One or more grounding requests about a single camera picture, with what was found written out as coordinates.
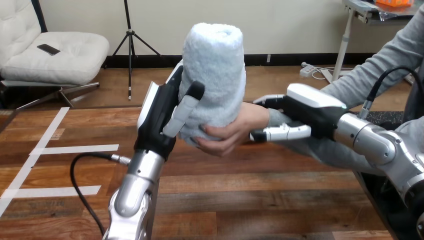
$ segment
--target wall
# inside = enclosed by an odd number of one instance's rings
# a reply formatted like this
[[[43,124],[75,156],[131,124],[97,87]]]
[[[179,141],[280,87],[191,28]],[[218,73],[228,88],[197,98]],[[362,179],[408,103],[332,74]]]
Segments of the wall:
[[[49,31],[105,36],[111,55],[125,36],[123,0],[40,0]],[[131,27],[163,55],[180,55],[200,22],[235,25],[246,54],[337,53],[347,21],[342,0],[128,0]],[[375,53],[401,29],[354,19],[349,53]],[[153,54],[136,40],[138,55]],[[128,53],[128,42],[118,54]]]

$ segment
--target white towel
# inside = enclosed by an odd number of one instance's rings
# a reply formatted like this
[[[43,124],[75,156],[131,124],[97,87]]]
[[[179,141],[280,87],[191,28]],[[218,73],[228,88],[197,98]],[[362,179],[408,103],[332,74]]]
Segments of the white towel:
[[[181,100],[190,84],[204,84],[204,95],[180,131],[180,137],[196,146],[191,138],[206,135],[199,126],[225,127],[239,114],[245,95],[246,70],[243,34],[235,26],[199,23],[185,38]]]

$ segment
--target smartphone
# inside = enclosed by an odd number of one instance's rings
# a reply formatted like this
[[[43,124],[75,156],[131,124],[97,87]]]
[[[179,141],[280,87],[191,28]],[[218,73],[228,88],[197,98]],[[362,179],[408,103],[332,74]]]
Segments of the smartphone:
[[[46,52],[46,53],[48,53],[48,54],[50,54],[52,56],[60,53],[59,50],[57,50],[56,48],[54,48],[52,46],[49,46],[47,44],[41,44],[41,45],[37,46],[37,48],[43,50],[44,52]]]

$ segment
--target tripod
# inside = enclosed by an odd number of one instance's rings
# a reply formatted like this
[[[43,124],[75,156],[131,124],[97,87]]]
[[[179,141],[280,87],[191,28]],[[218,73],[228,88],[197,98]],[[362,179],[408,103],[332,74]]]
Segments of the tripod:
[[[120,42],[118,48],[115,50],[115,52],[112,54],[113,58],[119,49],[121,48],[122,44],[124,44],[125,40],[129,40],[128,43],[128,100],[131,100],[131,73],[133,72],[133,66],[132,66],[132,58],[137,58],[136,51],[134,50],[134,41],[133,36],[136,37],[138,40],[140,40],[144,45],[146,45],[149,49],[151,49],[156,55],[158,55],[161,59],[163,59],[162,55],[156,51],[153,47],[151,47],[147,42],[145,42],[141,37],[139,37],[135,31],[131,29],[131,22],[130,22],[130,14],[128,12],[128,2],[127,0],[123,0],[123,3],[125,4],[125,15],[126,15],[126,24],[128,25],[128,31],[126,31],[125,37]]]

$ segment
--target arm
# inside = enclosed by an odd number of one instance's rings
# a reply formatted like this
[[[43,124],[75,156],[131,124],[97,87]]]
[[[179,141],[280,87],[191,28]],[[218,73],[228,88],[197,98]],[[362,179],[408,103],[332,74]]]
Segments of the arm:
[[[373,87],[375,81],[387,69],[406,65],[415,69],[423,61],[424,54],[424,5],[422,5],[409,22],[400,30],[394,39],[387,43],[377,54],[350,74],[324,87],[323,92],[330,94],[344,102],[348,108],[362,104]],[[399,70],[390,74],[378,91],[380,95],[391,86],[397,84],[407,72]],[[269,109],[269,127],[289,123],[291,120],[277,110]],[[422,139],[423,131],[419,125],[424,124],[424,119],[414,120],[403,124],[397,130],[410,135],[413,139]],[[339,168],[355,169],[362,172],[379,174],[372,168],[364,156],[361,156],[344,145],[328,139],[308,138],[281,144],[304,155],[314,157],[318,161]]]
[[[348,75],[324,87],[323,92],[330,94],[353,108],[364,103],[365,98],[381,74],[392,67],[405,65],[416,69],[424,55],[424,4],[411,21],[396,36],[384,45],[364,64],[358,65]],[[408,72],[395,71],[383,81],[378,96],[388,88],[402,81]]]

